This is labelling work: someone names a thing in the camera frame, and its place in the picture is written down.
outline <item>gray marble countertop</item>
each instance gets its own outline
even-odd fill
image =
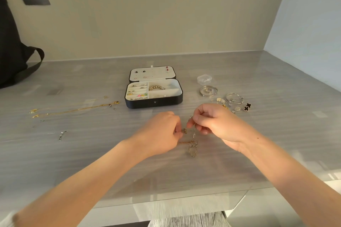
[[[130,70],[151,65],[173,66],[183,102],[128,109],[124,95]],[[240,94],[252,110],[238,116],[323,181],[341,179],[341,93],[265,51],[44,62],[22,83],[0,90],[0,211],[22,208],[159,112],[174,111],[185,126],[199,104],[211,102],[198,92],[202,74],[213,76],[211,85],[219,90],[213,99]],[[117,100],[120,104],[112,107],[46,117],[29,113]],[[190,137],[189,132],[184,140]],[[188,155],[186,145],[153,156],[125,174],[96,207],[271,187],[247,158],[218,138],[197,138],[196,158]]]

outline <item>silver bangle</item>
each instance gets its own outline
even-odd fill
[[[240,99],[240,102],[236,102],[235,99],[228,99],[228,96],[229,96],[229,95],[236,95],[236,96],[238,96],[239,99]],[[234,92],[230,92],[229,94],[226,95],[226,100],[227,100],[229,103],[242,104],[243,101],[244,101],[244,97],[242,97],[242,96],[240,96],[240,95],[238,95],[238,94],[236,94],[236,93],[234,93]]]

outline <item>backpack strap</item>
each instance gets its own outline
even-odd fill
[[[45,53],[41,48],[36,48],[36,47],[31,47],[31,46],[26,46],[25,44],[21,43],[21,49],[23,51],[23,55],[26,59],[26,61],[32,56],[32,54],[37,51],[39,56],[40,56],[40,62],[38,62],[37,64],[35,64],[34,66],[31,66],[25,70],[20,71],[19,73],[17,73],[16,75],[14,75],[13,80],[14,83],[18,83],[22,80],[24,80],[25,78],[29,77],[31,74],[33,74],[35,71],[37,71],[37,69],[41,66],[43,59],[45,57]]]

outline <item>jewelry box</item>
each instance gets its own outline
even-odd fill
[[[183,91],[173,67],[135,68],[130,71],[125,101],[130,109],[177,105]]]

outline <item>black backpack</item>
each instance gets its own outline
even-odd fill
[[[41,61],[28,68],[26,62],[34,51],[39,53]],[[42,49],[21,43],[7,0],[0,0],[0,88],[11,86],[30,76],[40,67],[43,59]]]

